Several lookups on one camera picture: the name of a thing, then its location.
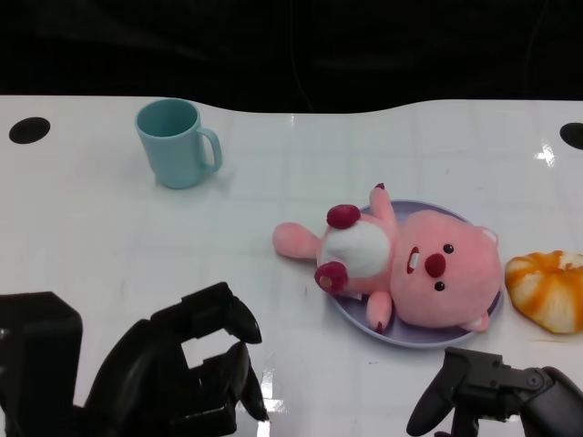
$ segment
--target orange bread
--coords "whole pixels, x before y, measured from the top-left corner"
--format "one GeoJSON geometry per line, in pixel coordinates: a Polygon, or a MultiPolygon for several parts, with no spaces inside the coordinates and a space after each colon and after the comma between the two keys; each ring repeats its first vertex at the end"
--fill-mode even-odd
{"type": "Polygon", "coordinates": [[[513,258],[506,288],[515,308],[547,330],[583,330],[583,255],[555,250],[513,258]]]}

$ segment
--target mug handle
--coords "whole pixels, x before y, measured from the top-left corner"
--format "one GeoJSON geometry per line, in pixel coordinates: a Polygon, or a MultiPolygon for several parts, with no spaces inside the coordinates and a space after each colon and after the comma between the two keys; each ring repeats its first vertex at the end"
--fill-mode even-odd
{"type": "Polygon", "coordinates": [[[206,129],[205,127],[199,127],[197,129],[201,135],[204,135],[210,141],[210,146],[212,147],[212,155],[215,158],[215,165],[209,166],[213,173],[216,173],[220,166],[222,165],[222,152],[220,151],[219,137],[212,130],[206,129]]]}

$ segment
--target white table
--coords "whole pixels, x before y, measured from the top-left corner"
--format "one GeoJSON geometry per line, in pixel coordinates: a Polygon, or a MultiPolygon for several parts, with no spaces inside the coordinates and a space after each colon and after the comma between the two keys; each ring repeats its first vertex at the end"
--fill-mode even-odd
{"type": "MultiPolygon", "coordinates": [[[[337,203],[363,205],[376,183],[392,198],[450,208],[498,232],[504,262],[530,251],[583,250],[583,151],[559,129],[583,103],[435,101],[358,115],[263,115],[200,105],[225,166],[204,185],[157,187],[134,130],[152,98],[0,97],[0,292],[52,290],[85,332],[76,402],[138,318],[219,280],[251,308],[264,342],[251,357],[271,411],[239,412],[238,436],[405,436],[443,351],[390,347],[357,330],[315,287],[313,267],[277,258],[271,232],[315,232],[337,203]],[[41,141],[9,128],[45,117],[41,141]]],[[[185,350],[194,365],[233,338],[185,350]]],[[[583,386],[583,338],[554,337],[508,300],[465,346],[518,368],[551,365],[583,386]]],[[[448,430],[451,416],[441,427],[448,430]]],[[[518,421],[480,435],[522,435],[518,421]]]]}

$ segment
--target plush toy nose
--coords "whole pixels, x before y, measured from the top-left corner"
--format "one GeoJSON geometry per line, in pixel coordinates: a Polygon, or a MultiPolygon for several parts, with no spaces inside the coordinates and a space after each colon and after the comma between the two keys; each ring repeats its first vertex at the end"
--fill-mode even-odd
{"type": "Polygon", "coordinates": [[[445,257],[441,253],[434,253],[425,260],[425,271],[432,278],[439,278],[445,272],[445,257]]]}

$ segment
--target purple plate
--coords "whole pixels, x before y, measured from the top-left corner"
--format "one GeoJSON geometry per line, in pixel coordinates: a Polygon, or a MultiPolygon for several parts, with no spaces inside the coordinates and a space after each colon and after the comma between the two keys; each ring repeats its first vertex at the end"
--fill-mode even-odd
{"type": "MultiPolygon", "coordinates": [[[[463,220],[469,223],[465,218],[458,216],[452,211],[445,208],[432,205],[430,203],[416,202],[414,200],[394,200],[392,202],[394,213],[397,216],[399,223],[403,222],[407,217],[417,211],[423,209],[430,209],[432,211],[441,212],[442,214],[447,214],[449,216],[455,217],[456,219],[463,220]]],[[[369,207],[363,208],[362,212],[370,214],[371,210],[369,207]]],[[[363,330],[373,337],[385,341],[387,343],[396,344],[398,346],[404,346],[406,348],[416,348],[416,349],[427,349],[427,348],[440,348],[451,346],[460,341],[466,341],[474,337],[477,332],[468,332],[462,330],[461,328],[442,328],[442,329],[428,329],[420,328],[417,326],[409,325],[402,321],[399,316],[394,315],[389,322],[389,327],[384,334],[379,334],[374,330],[371,330],[366,321],[366,301],[365,300],[355,300],[351,298],[336,297],[332,298],[332,302],[340,312],[351,321],[356,327],[363,330]]],[[[490,315],[490,320],[492,321],[494,317],[502,308],[503,298],[502,290],[496,294],[494,302],[488,309],[488,314],[490,315]]]]}

